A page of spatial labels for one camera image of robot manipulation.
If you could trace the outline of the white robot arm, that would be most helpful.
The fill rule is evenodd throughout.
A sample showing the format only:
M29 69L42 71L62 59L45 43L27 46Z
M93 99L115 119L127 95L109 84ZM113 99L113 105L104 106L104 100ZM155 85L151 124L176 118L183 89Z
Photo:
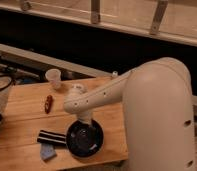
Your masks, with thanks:
M81 93L73 87L64 110L80 114L121 102L128 171L196 171L191 76L179 60L146 62Z

